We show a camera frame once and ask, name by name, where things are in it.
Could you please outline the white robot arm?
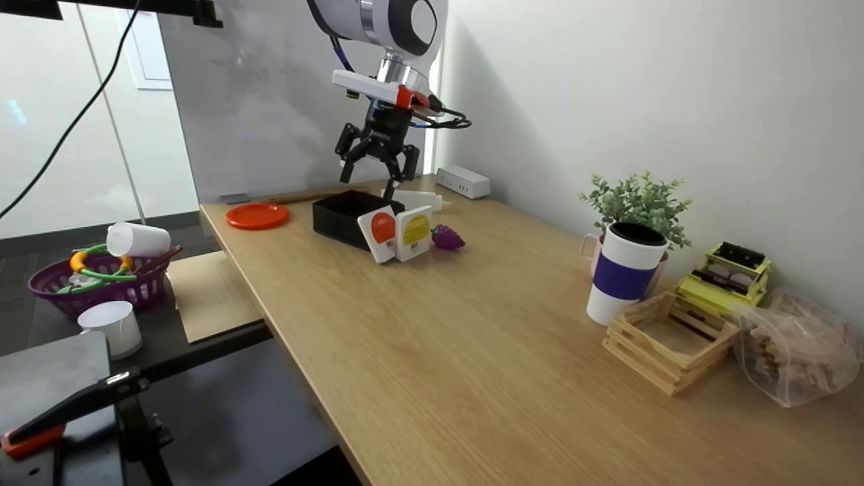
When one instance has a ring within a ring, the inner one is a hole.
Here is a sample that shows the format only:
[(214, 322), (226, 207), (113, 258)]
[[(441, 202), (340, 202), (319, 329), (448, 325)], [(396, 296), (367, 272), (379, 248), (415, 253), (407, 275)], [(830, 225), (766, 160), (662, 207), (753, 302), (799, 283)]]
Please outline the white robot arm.
[[(365, 123), (346, 122), (335, 144), (340, 180), (349, 184), (354, 164), (373, 156), (389, 171), (383, 196), (391, 196), (415, 176), (419, 148), (406, 140), (411, 122), (438, 111), (435, 98), (415, 83), (414, 60), (438, 52), (448, 0), (308, 0), (308, 7), (340, 60), (333, 83), (367, 99)], [(376, 76), (354, 69), (346, 41), (383, 48)]]

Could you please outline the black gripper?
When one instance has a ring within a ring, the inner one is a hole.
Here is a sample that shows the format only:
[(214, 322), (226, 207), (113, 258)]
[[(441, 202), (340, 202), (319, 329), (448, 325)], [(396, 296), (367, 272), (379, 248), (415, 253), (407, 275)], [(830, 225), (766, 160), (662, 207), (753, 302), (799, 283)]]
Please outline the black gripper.
[(411, 180), (419, 164), (419, 148), (406, 140), (411, 114), (385, 102), (367, 107), (365, 123), (342, 123), (335, 144), (340, 156), (340, 184), (352, 184), (358, 160), (373, 156), (385, 164), (383, 199), (391, 199), (400, 180)]

